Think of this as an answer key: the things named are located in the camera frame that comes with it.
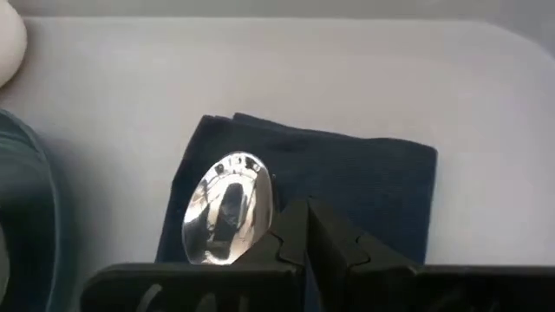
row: spoon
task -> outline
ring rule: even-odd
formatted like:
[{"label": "spoon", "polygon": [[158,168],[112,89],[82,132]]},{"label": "spoon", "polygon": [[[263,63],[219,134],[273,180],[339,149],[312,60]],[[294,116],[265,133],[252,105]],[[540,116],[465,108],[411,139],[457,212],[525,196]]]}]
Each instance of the spoon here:
[{"label": "spoon", "polygon": [[181,238],[189,262],[233,263],[270,228],[274,210],[264,163],[250,153],[227,154],[206,172],[187,206]]}]

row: folded napkin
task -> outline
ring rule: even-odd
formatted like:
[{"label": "folded napkin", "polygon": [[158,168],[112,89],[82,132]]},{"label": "folded napkin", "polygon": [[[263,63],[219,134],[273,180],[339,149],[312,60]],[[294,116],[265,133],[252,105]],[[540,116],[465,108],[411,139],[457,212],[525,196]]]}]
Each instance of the folded napkin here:
[{"label": "folded napkin", "polygon": [[258,156],[276,176],[282,208],[313,196],[392,249],[423,263],[437,152],[397,139],[358,139],[286,127],[245,114],[204,116],[175,175],[157,262],[186,262],[181,224],[194,188],[234,151]]}]

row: white egg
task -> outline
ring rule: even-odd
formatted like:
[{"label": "white egg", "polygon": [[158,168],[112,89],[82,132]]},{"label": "white egg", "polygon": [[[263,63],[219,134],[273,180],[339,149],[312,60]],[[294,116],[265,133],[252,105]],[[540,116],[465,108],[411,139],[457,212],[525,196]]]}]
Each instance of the white egg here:
[{"label": "white egg", "polygon": [[26,48],[27,31],[23,19],[6,0],[0,0],[0,87],[21,66]]}]

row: navy blue cloth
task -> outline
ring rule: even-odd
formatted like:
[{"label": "navy blue cloth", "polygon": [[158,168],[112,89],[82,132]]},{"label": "navy blue cloth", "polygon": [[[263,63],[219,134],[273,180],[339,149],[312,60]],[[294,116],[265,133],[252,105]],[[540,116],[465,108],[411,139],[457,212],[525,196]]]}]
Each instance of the navy blue cloth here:
[{"label": "navy blue cloth", "polygon": [[181,223],[189,199],[212,164],[234,151],[257,155],[276,176],[281,208],[313,196],[424,262],[437,160],[432,147],[297,129],[245,114],[201,119],[173,180],[156,262],[186,262]]}]

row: white surface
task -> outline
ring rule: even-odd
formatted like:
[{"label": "white surface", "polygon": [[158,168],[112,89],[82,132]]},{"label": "white surface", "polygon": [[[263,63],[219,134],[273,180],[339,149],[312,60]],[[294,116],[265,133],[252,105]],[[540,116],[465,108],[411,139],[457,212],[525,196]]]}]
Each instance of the white surface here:
[{"label": "white surface", "polygon": [[0,87],[17,71],[27,47],[23,19],[5,0],[0,0]]},{"label": "white surface", "polygon": [[78,198],[82,275],[154,258],[202,114],[391,136],[440,154],[428,263],[555,264],[555,62],[463,22],[27,18],[0,106]]}]

